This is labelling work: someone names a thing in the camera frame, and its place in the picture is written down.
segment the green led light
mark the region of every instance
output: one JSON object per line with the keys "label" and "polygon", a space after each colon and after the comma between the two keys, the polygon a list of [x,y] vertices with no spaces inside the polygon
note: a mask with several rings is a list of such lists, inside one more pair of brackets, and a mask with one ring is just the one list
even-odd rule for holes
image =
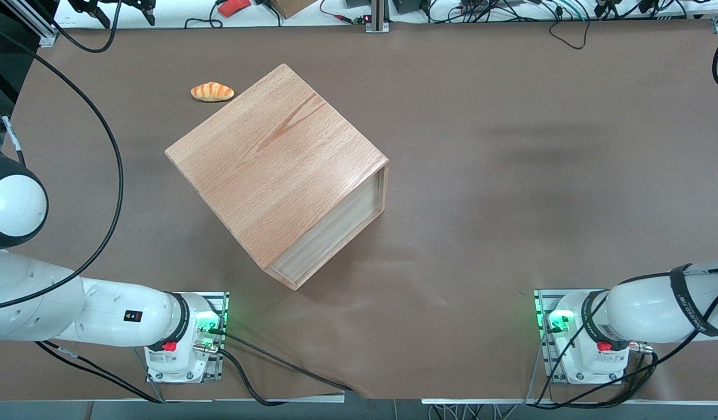
{"label": "green led light", "polygon": [[554,309],[554,311],[551,311],[551,314],[549,314],[549,324],[551,324],[554,333],[563,332],[568,330],[569,321],[571,321],[573,317],[574,313],[572,311]]}

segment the brown table surface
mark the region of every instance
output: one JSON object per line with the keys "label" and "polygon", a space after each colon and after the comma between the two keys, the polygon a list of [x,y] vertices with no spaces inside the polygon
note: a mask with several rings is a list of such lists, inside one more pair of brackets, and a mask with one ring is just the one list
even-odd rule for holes
{"label": "brown table surface", "polygon": [[[40,54],[105,114],[126,170],[118,230],[86,275],[230,291],[231,332],[366,397],[522,398],[538,346],[534,289],[611,287],[718,257],[709,22],[594,23],[583,51],[546,29],[120,31],[100,55],[59,39]],[[582,29],[556,30],[578,42]],[[107,35],[75,34],[93,46]],[[196,103],[191,87],[242,92],[281,63],[391,160],[385,213],[297,292],[255,266],[163,153],[221,107]],[[109,142],[39,64],[14,123],[50,214],[13,251],[76,267],[113,211]],[[130,349],[68,346],[143,383]],[[333,391],[233,350],[264,396]],[[224,376],[162,392],[246,396],[230,365]],[[0,400],[129,397],[31,343],[0,342]],[[718,400],[718,342],[659,367],[641,398]]]}

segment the croissant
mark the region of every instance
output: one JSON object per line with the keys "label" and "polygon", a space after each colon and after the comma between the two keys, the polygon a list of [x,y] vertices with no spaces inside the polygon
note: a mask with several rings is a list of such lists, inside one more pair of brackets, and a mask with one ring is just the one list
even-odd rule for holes
{"label": "croissant", "polygon": [[199,101],[215,103],[217,101],[232,99],[234,97],[234,90],[221,83],[208,82],[192,88],[190,94]]}

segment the open wooden box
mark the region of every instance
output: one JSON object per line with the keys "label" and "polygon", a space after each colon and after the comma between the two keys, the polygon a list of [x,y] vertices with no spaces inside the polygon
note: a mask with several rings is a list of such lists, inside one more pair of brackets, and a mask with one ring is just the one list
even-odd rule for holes
{"label": "open wooden box", "polygon": [[388,158],[286,64],[165,153],[292,290],[385,209]]}

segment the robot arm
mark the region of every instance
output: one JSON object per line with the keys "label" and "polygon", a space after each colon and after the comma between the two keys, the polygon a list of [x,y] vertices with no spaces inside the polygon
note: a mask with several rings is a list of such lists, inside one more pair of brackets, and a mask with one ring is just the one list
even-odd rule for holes
{"label": "robot arm", "polygon": [[695,341],[718,340],[718,305],[707,321],[701,314],[718,295],[718,261],[678,268],[671,274],[620,284],[595,317],[624,341],[669,343],[693,331]]}
{"label": "robot arm", "polygon": [[[37,177],[0,151],[0,303],[31,295],[73,274],[5,250],[45,223],[47,194]],[[0,340],[50,338],[118,347],[144,346],[150,373],[165,382],[204,378],[219,316],[195,293],[76,276],[44,295],[0,308]]]}
{"label": "robot arm", "polygon": [[718,304],[704,319],[717,297],[718,261],[636,277],[608,291],[564,295],[547,318],[564,352],[564,376],[570,383],[622,376],[632,341],[684,341],[694,332],[694,341],[718,340]]}

